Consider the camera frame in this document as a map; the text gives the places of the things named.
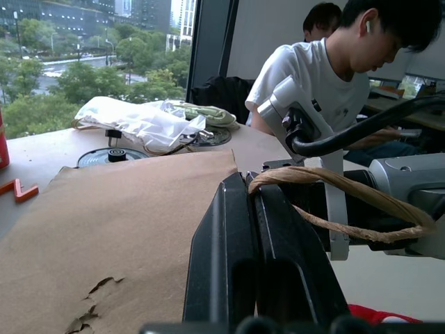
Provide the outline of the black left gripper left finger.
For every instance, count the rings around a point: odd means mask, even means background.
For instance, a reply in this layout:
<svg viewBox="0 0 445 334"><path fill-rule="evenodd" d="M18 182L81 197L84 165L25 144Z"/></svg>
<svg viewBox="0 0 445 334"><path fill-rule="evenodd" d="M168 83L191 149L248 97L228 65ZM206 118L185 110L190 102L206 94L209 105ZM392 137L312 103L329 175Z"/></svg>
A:
<svg viewBox="0 0 445 334"><path fill-rule="evenodd" d="M183 320L241 322L253 315L258 250L247 187L226 177L193 235Z"/></svg>

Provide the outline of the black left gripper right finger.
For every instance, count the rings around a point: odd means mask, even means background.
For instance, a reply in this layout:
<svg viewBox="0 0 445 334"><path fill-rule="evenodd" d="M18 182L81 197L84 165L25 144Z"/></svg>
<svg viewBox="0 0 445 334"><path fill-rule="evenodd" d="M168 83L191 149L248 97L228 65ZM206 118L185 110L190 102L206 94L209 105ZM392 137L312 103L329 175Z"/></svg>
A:
<svg viewBox="0 0 445 334"><path fill-rule="evenodd" d="M277 185L251 195L261 260L259 313L277 322L333 322L349 308L321 240Z"/></svg>

